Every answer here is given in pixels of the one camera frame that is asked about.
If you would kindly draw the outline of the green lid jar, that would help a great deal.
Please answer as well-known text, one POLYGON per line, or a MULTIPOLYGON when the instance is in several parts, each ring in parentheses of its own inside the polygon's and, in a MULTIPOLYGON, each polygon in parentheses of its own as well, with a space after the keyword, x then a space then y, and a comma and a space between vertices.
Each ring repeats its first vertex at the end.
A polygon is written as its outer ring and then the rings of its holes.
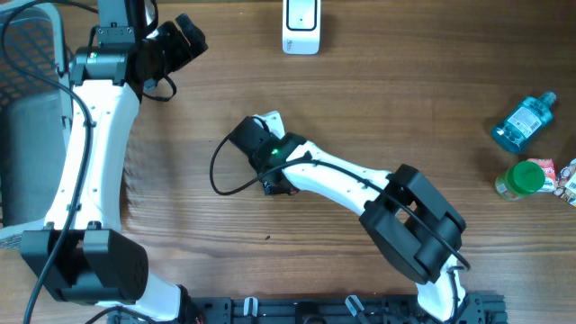
POLYGON ((522 161, 496 178, 495 189, 504 199, 517 201, 537 193, 544 184, 544 170, 535 162, 522 161))

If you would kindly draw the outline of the blue mouthwash bottle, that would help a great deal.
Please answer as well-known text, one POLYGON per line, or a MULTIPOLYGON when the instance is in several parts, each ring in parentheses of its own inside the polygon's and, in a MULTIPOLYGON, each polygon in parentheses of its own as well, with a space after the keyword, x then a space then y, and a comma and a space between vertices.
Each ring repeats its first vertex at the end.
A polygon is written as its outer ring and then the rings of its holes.
POLYGON ((491 129, 490 135, 506 151, 522 153, 553 120, 552 108, 556 100, 556 94, 550 91, 539 97, 527 96, 511 114, 491 129))

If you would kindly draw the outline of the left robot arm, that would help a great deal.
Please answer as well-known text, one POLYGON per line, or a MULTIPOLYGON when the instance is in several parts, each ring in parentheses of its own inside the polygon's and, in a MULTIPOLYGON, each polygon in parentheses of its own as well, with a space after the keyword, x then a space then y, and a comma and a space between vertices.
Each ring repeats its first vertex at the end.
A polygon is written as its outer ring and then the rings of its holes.
POLYGON ((56 301, 147 323, 199 323, 188 291, 153 274, 145 248, 122 234, 119 196, 146 84, 203 54, 205 36, 186 14, 155 23, 143 12, 102 14, 96 35, 71 68, 73 121, 57 194, 43 226, 22 234, 21 256, 56 301))

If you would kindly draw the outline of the red tissue pack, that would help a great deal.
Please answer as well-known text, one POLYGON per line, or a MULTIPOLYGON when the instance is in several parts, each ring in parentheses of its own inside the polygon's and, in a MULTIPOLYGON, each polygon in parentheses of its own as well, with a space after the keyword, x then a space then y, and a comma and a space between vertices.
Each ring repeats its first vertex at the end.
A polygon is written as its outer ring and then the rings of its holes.
POLYGON ((554 162, 551 159, 529 158, 528 161, 540 166, 544 172, 544 185, 539 190, 540 193, 551 193, 556 189, 556 172, 554 162))

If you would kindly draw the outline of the beige snack bag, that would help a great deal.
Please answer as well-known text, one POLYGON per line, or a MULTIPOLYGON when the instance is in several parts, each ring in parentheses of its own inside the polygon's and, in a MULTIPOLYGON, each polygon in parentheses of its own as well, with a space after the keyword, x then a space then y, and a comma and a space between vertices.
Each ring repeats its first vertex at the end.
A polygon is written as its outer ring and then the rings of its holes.
POLYGON ((576 159, 565 166, 556 176, 556 187, 553 194, 566 201, 571 206, 575 206, 576 182, 575 182, 576 159))

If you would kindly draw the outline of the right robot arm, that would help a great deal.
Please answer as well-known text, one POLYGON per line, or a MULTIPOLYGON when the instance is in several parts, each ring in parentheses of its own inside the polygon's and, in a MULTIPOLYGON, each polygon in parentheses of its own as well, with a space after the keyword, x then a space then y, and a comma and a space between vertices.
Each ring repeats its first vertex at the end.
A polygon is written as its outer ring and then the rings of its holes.
POLYGON ((356 214, 384 258, 416 284, 418 306, 433 319, 457 320, 470 268, 459 250, 463 217, 416 168, 394 172, 355 165, 284 131, 273 118, 245 118, 228 136, 269 194, 319 194, 356 214))

